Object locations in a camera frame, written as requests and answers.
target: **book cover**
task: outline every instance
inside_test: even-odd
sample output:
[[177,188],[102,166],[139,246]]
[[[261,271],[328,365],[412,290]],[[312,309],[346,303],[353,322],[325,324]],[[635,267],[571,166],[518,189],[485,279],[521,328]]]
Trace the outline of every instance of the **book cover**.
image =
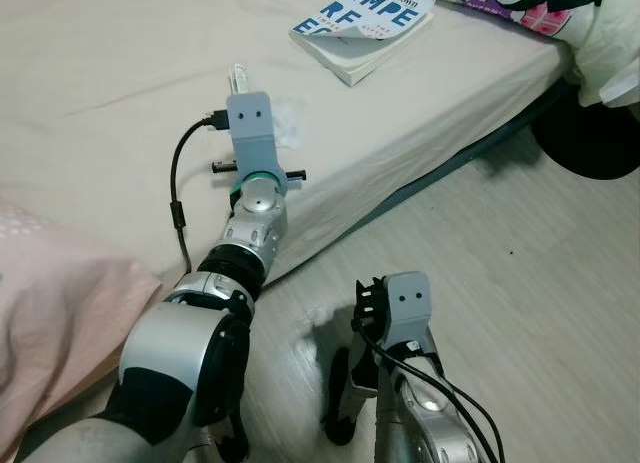
[[371,73],[432,17],[435,0],[335,0],[290,35],[349,86]]

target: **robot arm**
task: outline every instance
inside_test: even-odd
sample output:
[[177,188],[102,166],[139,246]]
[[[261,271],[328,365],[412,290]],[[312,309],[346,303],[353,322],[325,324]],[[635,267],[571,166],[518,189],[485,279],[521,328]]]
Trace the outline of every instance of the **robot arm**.
[[478,463],[459,410],[472,418],[444,378],[429,329],[429,295],[418,272],[356,283],[353,342],[331,367],[325,431],[333,443],[351,441],[365,401],[377,397],[376,462]]
[[288,181],[305,174],[278,165],[265,93],[232,95],[227,108],[236,162],[222,167],[238,177],[222,238],[135,325],[105,411],[57,433],[27,463],[177,463],[203,434],[225,462],[247,456],[239,403],[249,326],[287,229]]

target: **pink pillow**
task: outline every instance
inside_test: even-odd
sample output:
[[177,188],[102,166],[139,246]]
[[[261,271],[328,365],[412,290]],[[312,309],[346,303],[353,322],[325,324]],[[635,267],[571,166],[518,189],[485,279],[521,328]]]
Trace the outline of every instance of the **pink pillow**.
[[160,282],[0,198],[0,461],[126,338]]

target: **bed sheet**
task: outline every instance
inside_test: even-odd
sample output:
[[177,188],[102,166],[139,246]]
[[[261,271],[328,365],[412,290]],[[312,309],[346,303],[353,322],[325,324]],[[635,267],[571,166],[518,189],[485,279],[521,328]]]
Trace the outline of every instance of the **bed sheet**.
[[[287,195],[271,277],[327,246],[397,188],[496,129],[571,64],[562,43],[438,3],[434,20],[356,87],[287,30],[331,0],[0,0],[0,193],[143,260],[165,281],[182,261],[169,212],[178,138],[223,108],[228,69],[298,109],[280,149],[309,180]],[[226,132],[197,133],[178,191],[202,258],[228,215]]]

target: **floor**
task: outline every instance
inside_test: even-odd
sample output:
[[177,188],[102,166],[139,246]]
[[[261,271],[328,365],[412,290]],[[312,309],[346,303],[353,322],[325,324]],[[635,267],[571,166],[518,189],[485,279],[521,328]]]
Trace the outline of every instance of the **floor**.
[[[448,376],[494,416],[508,461],[638,463],[639,182],[573,175],[527,130],[266,291],[243,399],[249,461],[373,461],[373,401],[351,445],[321,432],[329,364],[350,340],[356,279],[420,270]],[[30,441],[100,408],[102,390]]]

